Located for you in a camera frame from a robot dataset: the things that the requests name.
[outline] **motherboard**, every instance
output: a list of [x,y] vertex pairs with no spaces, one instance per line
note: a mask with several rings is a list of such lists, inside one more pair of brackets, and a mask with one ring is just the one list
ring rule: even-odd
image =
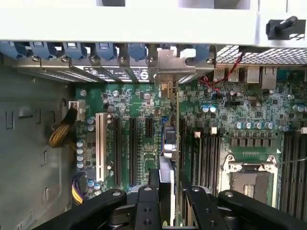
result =
[[[286,134],[307,128],[304,77],[279,69],[275,90],[265,91],[228,81],[215,89],[199,81],[179,85],[177,167],[215,196],[234,189],[279,207]],[[165,127],[176,119],[176,101],[153,84],[132,83],[76,84],[76,100],[86,105],[85,120],[76,122],[76,170],[86,175],[87,196],[147,184],[149,170],[159,167]],[[107,167],[97,173],[101,163]]]

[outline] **green circuit board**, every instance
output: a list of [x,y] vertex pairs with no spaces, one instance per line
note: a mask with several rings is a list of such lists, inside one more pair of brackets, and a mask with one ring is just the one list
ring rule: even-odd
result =
[[[199,82],[179,85],[179,115],[185,119],[187,133],[184,148],[184,170],[190,176],[193,172],[192,165],[192,132],[202,126],[202,122],[214,122],[218,129],[223,128],[225,133],[221,142],[220,163],[231,150],[240,161],[262,161],[269,155],[276,156],[281,160],[283,152],[283,132],[280,126],[298,130],[302,121],[307,121],[306,114],[293,110],[294,105],[305,105],[307,98],[304,73],[301,71],[279,70],[277,74],[276,90],[264,92],[244,83],[224,82],[218,85],[222,98],[216,98],[216,91],[208,90],[207,86]],[[225,104],[230,101],[227,95],[230,92],[237,94],[235,101],[240,102],[236,106]],[[158,167],[158,156],[161,153],[161,130],[163,122],[172,119],[175,101],[161,98],[161,92],[150,84],[77,84],[76,100],[85,100],[86,117],[95,117],[96,113],[110,112],[114,117],[121,118],[122,126],[122,182],[119,188],[129,191],[129,118],[137,118],[138,121],[138,160],[137,160],[137,183],[148,182],[148,170]],[[106,108],[103,100],[108,99],[109,106]],[[215,106],[215,113],[205,113],[202,106]],[[153,118],[153,137],[145,136],[145,119]],[[262,129],[251,130],[237,129],[236,122],[256,122],[262,124]],[[264,127],[266,122],[272,122],[273,128],[268,130]],[[107,131],[107,160],[112,161],[113,154],[113,129],[112,124]],[[89,143],[87,122],[77,122],[77,138],[87,142],[85,151],[85,167],[81,171],[95,167],[95,145]],[[274,139],[275,145],[261,147],[246,147],[238,143],[233,146],[232,139],[240,138]],[[105,180],[102,191],[114,187],[112,172]]]

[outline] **yellow cable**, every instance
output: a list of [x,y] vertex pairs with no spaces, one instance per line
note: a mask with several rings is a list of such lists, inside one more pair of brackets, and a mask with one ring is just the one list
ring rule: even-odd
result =
[[72,192],[72,196],[75,198],[75,200],[77,200],[80,204],[82,204],[83,199],[78,195],[78,193],[75,191],[73,186],[71,186],[71,192]]

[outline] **blue retention clip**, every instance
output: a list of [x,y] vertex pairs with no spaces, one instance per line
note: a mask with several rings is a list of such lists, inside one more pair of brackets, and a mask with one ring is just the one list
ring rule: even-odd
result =
[[87,58],[87,50],[83,43],[80,42],[64,42],[63,43],[65,55],[72,59]]
[[50,60],[56,58],[57,49],[51,42],[30,42],[33,54],[42,59]]
[[144,60],[147,57],[147,50],[144,43],[128,43],[128,54],[134,60]]
[[0,42],[0,52],[16,60],[27,57],[25,46],[19,42]]
[[193,48],[196,50],[195,61],[196,63],[207,60],[209,57],[209,45],[193,45]]
[[117,50],[114,43],[96,42],[97,55],[106,61],[117,58]]

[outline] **purple wire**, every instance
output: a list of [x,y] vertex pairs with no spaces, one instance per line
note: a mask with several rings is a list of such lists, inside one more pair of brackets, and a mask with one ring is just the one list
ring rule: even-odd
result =
[[78,186],[77,186],[77,182],[76,181],[73,181],[72,182],[72,186],[74,187],[74,189],[76,190],[77,194],[82,197],[82,199],[84,199],[84,196],[82,195],[82,193],[80,192]]

